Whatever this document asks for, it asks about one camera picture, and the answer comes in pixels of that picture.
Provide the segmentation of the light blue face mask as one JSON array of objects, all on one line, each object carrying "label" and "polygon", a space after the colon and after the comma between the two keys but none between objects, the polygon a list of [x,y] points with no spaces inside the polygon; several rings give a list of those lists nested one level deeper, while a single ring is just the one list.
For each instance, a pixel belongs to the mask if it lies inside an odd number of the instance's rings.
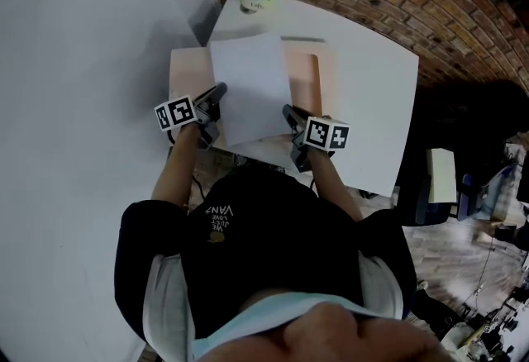
[{"label": "light blue face mask", "polygon": [[337,304],[363,317],[378,317],[375,312],[335,295],[295,292],[275,294],[249,306],[210,336],[194,340],[194,361],[198,361],[209,351],[229,341],[253,336],[290,323],[322,303]]}]

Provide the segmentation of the white box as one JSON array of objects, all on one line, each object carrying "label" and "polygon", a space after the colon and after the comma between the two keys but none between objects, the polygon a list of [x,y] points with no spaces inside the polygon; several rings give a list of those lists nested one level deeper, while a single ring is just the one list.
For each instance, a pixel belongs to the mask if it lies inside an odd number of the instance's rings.
[{"label": "white box", "polygon": [[455,158],[450,150],[427,150],[427,168],[431,177],[429,203],[455,203],[457,200]]}]

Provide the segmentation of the person's black t-shirt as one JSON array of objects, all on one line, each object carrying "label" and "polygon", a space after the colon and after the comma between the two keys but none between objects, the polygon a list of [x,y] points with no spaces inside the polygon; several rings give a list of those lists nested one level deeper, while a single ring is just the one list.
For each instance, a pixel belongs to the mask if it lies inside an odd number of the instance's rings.
[{"label": "person's black t-shirt", "polygon": [[199,339],[266,289],[345,298],[388,317],[411,311],[417,276],[397,214],[354,221],[296,179],[241,169],[218,180],[186,211],[145,200],[123,213],[115,299],[142,335],[148,276],[156,257],[179,257]]}]

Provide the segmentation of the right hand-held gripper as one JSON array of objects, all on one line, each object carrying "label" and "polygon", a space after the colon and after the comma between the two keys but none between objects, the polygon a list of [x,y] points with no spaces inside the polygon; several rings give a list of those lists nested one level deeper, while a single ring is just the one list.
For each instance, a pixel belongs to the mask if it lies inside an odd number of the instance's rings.
[{"label": "right hand-held gripper", "polygon": [[309,117],[300,107],[285,104],[282,113],[291,129],[301,129],[293,138],[291,159],[298,172],[311,171],[311,164],[307,158],[309,149],[326,152],[330,157],[337,150],[344,150],[350,133],[348,124],[331,118]]}]

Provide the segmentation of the person's right forearm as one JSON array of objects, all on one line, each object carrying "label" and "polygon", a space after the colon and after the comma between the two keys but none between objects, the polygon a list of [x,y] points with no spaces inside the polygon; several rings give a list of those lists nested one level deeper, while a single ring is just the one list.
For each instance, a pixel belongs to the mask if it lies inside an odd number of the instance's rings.
[{"label": "person's right forearm", "polygon": [[308,148],[307,159],[312,168],[318,195],[346,212],[354,221],[363,216],[355,200],[343,184],[329,154],[323,150]]}]

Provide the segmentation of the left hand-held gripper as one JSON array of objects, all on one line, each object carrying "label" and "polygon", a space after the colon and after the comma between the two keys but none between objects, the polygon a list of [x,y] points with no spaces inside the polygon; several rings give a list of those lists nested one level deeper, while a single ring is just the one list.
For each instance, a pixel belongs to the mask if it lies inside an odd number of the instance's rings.
[{"label": "left hand-held gripper", "polygon": [[210,149],[220,135],[217,122],[220,119],[220,101],[226,92],[227,85],[220,82],[194,100],[186,95],[155,107],[160,129],[167,133],[169,142],[172,145],[175,142],[173,130],[196,123],[201,133],[199,149]]}]

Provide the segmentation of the white A4 paper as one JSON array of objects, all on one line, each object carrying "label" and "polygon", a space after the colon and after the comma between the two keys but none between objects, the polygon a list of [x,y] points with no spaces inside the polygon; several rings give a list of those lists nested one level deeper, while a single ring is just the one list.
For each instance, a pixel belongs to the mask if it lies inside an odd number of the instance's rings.
[{"label": "white A4 paper", "polygon": [[210,44],[216,83],[227,91],[220,102],[228,145],[239,145],[289,133],[283,107],[292,103],[281,38],[257,36],[217,40]]}]

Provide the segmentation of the blue chair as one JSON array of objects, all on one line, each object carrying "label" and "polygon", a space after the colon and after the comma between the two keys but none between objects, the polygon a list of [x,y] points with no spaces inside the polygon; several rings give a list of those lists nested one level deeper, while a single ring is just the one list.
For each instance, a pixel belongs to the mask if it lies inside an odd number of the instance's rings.
[{"label": "blue chair", "polygon": [[503,186],[512,174],[515,164],[508,164],[499,170],[485,184],[479,185],[470,174],[465,174],[459,188],[457,220],[475,219],[490,221],[498,204]]}]

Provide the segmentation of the person's left forearm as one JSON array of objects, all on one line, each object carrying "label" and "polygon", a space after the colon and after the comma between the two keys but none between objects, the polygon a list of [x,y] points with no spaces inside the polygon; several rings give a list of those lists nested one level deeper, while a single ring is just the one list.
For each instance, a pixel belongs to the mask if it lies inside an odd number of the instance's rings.
[{"label": "person's left forearm", "polygon": [[188,206],[200,137],[196,123],[181,128],[155,184],[153,200],[170,202],[181,208]]}]

